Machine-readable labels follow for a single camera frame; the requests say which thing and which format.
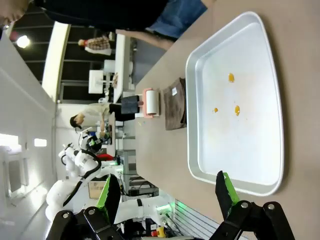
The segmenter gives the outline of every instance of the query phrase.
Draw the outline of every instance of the plaid shirt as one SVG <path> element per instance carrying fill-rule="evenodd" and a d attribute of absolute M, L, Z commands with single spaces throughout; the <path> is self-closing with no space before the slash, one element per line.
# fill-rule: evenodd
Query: plaid shirt
<path fill-rule="evenodd" d="M 85 41 L 85 46 L 92 50 L 110 49 L 109 38 L 106 36 L 96 37 Z"/>

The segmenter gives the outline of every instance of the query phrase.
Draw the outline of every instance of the floor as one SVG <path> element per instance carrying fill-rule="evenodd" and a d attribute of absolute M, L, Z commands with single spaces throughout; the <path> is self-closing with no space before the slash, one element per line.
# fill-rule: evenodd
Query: floor
<path fill-rule="evenodd" d="M 149 70 L 165 54 L 165 50 L 144 41 L 136 41 L 137 51 L 133 55 L 132 83 L 137 85 Z"/>

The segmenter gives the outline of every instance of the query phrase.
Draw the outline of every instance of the white tray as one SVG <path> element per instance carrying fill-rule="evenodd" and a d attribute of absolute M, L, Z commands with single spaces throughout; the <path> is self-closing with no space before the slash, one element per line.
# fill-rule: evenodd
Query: white tray
<path fill-rule="evenodd" d="M 284 170 L 283 121 L 275 64 L 259 16 L 245 12 L 211 36 L 190 54 L 185 75 L 192 176 L 215 184 L 222 170 L 237 191 L 274 193 Z"/>

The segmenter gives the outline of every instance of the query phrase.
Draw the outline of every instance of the person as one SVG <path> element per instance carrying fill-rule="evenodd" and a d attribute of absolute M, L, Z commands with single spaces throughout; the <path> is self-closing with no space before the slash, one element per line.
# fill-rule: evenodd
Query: person
<path fill-rule="evenodd" d="M 20 19 L 30 0 L 0 0 L 0 25 Z M 213 0 L 34 0 L 53 20 L 116 31 L 169 49 Z"/>
<path fill-rule="evenodd" d="M 92 54 L 103 54 L 110 56 L 113 53 L 109 38 L 106 36 L 95 37 L 88 40 L 80 39 L 78 45 Z"/>
<path fill-rule="evenodd" d="M 70 125 L 73 128 L 82 130 L 82 124 L 90 121 L 89 125 L 100 121 L 100 132 L 105 132 L 105 120 L 114 113 L 116 121 L 129 121 L 135 119 L 135 114 L 121 114 L 121 105 L 109 103 L 89 104 L 82 112 L 70 118 Z"/>

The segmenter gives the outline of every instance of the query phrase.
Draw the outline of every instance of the table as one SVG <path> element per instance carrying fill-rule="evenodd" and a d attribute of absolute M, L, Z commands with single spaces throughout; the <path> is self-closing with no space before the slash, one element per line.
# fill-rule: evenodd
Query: table
<path fill-rule="evenodd" d="M 285 137 L 285 172 L 280 189 L 268 197 L 240 193 L 262 206 L 279 202 L 296 239 L 320 236 L 320 1 L 217 0 L 136 87 L 163 90 L 185 76 L 193 49 L 246 11 L 260 15 L 276 65 Z M 215 186 L 193 178 L 187 164 L 187 130 L 165 130 L 161 116 L 135 120 L 137 173 L 174 198 L 217 222 L 223 220 Z"/>
<path fill-rule="evenodd" d="M 89 94 L 103 94 L 104 93 L 104 84 L 106 84 L 106 89 L 108 89 L 110 73 L 105 73 L 104 80 L 104 71 L 103 70 L 90 70 L 89 71 L 89 87 L 88 93 Z"/>
<path fill-rule="evenodd" d="M 116 35 L 115 70 L 118 73 L 117 85 L 113 90 L 113 103 L 116 104 L 124 90 L 129 85 L 130 71 L 130 37 Z"/>

